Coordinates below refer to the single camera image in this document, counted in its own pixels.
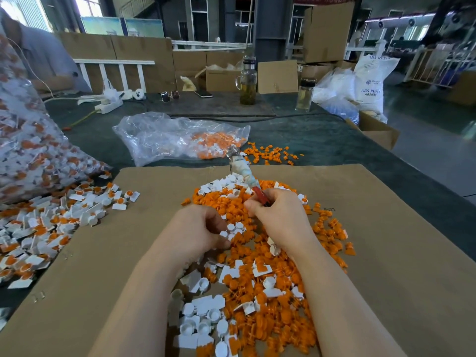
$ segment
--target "factory floor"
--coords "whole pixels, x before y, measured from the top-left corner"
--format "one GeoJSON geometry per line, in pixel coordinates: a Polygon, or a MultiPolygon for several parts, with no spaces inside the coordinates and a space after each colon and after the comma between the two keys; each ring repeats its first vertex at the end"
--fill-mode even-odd
{"type": "Polygon", "coordinates": [[[476,113],[386,80],[384,114],[401,135],[395,155],[476,205],[476,113]]]}

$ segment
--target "plastic bag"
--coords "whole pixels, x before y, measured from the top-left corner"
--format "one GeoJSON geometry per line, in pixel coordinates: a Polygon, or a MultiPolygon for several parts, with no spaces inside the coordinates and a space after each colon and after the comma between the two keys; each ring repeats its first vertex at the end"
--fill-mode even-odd
{"type": "Polygon", "coordinates": [[[107,167],[72,145],[48,116],[0,24],[0,203],[88,179],[107,167]]]}
{"type": "Polygon", "coordinates": [[[323,102],[321,107],[331,114],[335,114],[344,120],[349,119],[355,125],[358,125],[358,107],[339,96],[333,97],[323,102]]]}
{"type": "Polygon", "coordinates": [[[333,71],[329,71],[319,81],[317,86],[319,88],[325,88],[332,90],[337,96],[341,96],[347,100],[356,99],[355,90],[356,77],[351,69],[336,68],[333,71]]]}
{"type": "Polygon", "coordinates": [[[337,96],[336,92],[331,89],[315,87],[312,91],[312,101],[316,104],[322,104],[324,101],[337,96]]]}
{"type": "Polygon", "coordinates": [[[356,102],[365,110],[384,112],[384,80],[395,70],[400,59],[373,55],[360,57],[354,69],[356,102]]]}
{"type": "Polygon", "coordinates": [[[123,117],[112,129],[129,149],[135,165],[143,167],[164,158],[223,157],[231,145],[241,147],[246,143],[251,126],[172,119],[164,113],[148,112],[123,117]]]}

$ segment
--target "glass bottle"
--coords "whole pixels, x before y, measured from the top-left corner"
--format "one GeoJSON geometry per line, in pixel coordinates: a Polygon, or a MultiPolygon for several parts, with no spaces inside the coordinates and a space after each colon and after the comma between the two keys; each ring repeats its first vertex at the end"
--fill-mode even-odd
{"type": "Polygon", "coordinates": [[[236,87],[240,90],[239,102],[242,105],[254,105],[256,103],[256,57],[245,56],[241,75],[236,78],[236,87]]]}
{"type": "Polygon", "coordinates": [[[311,109],[312,91],[316,86],[316,79],[301,79],[297,92],[296,111],[307,113],[311,109]]]}

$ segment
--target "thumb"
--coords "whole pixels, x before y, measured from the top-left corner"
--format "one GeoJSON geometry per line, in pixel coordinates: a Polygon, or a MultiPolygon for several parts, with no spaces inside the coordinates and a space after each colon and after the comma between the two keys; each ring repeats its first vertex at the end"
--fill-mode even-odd
{"type": "Polygon", "coordinates": [[[250,217],[257,217],[259,220],[264,216],[266,207],[264,207],[259,201],[254,199],[248,199],[244,203],[245,208],[248,211],[250,217]]]}
{"type": "Polygon", "coordinates": [[[228,238],[222,237],[219,234],[210,234],[211,247],[210,249],[228,249],[231,246],[231,242],[228,238]]]}

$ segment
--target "metal railing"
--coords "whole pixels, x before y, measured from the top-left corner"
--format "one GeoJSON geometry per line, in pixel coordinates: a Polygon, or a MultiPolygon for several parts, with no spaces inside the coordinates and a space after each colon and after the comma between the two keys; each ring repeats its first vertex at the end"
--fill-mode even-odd
{"type": "Polygon", "coordinates": [[[126,4],[122,5],[119,13],[121,17],[133,18],[153,3],[154,0],[130,0],[126,4]]]}
{"type": "Polygon", "coordinates": [[[204,42],[204,41],[181,41],[172,40],[174,50],[178,51],[229,51],[229,50],[246,50],[247,46],[252,47],[253,44],[246,45],[244,42],[204,42]]]}
{"type": "Polygon", "coordinates": [[[476,66],[476,50],[417,49],[403,82],[415,81],[450,89],[458,75],[476,66]]]}
{"type": "Polygon", "coordinates": [[[76,64],[79,64],[81,74],[83,75],[84,80],[91,88],[91,82],[89,81],[88,71],[86,70],[86,64],[98,64],[99,70],[101,71],[102,81],[104,83],[105,89],[110,89],[110,84],[107,82],[108,74],[106,73],[106,68],[104,65],[118,65],[119,73],[122,81],[122,87],[124,90],[128,90],[128,83],[126,77],[126,71],[124,65],[136,65],[137,72],[139,74],[140,88],[146,92],[146,82],[144,79],[144,72],[142,70],[142,65],[155,65],[153,60],[101,60],[101,59],[74,59],[76,64]]]}
{"type": "MultiPolygon", "coordinates": [[[[346,47],[346,51],[344,53],[344,60],[348,60],[350,58],[350,53],[352,51],[357,51],[360,52],[360,56],[365,55],[365,54],[372,54],[377,56],[378,58],[383,55],[385,51],[385,44],[387,42],[385,40],[379,40],[377,41],[375,47],[346,47]]],[[[286,59],[302,59],[303,54],[294,54],[294,50],[303,50],[303,46],[297,46],[293,44],[288,44],[286,47],[286,59]]]]}

